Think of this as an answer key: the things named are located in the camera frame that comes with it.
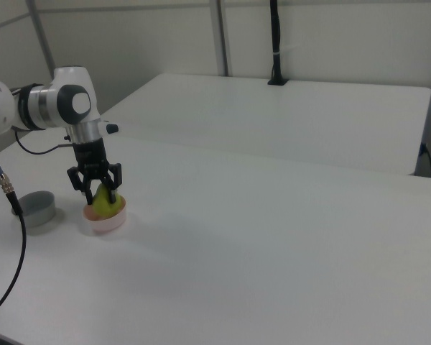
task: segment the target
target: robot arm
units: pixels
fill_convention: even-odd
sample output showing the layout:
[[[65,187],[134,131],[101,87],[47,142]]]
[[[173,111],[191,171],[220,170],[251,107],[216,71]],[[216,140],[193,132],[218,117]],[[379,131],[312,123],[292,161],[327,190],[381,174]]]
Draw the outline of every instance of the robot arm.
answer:
[[[0,133],[11,127],[26,131],[66,128],[78,163],[68,170],[74,189],[80,190],[90,205],[91,181],[100,180],[109,191],[110,202],[115,202],[121,165],[109,164],[102,136],[117,132],[118,127],[101,121],[93,83],[85,68],[57,68],[51,84],[32,84],[13,93],[0,82]]]

